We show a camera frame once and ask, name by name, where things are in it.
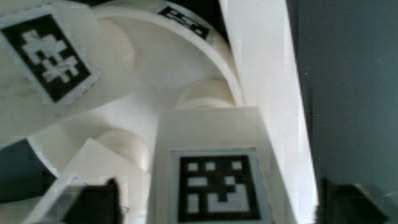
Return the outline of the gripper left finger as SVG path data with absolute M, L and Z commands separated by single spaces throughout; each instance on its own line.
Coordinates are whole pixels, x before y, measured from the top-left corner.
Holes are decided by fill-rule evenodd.
M 119 184 L 69 186 L 34 224 L 123 224 Z

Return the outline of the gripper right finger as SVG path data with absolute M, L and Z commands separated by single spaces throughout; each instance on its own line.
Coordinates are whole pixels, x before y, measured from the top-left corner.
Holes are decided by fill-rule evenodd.
M 398 214 L 377 205 L 361 188 L 327 178 L 318 189 L 318 224 L 398 224 Z

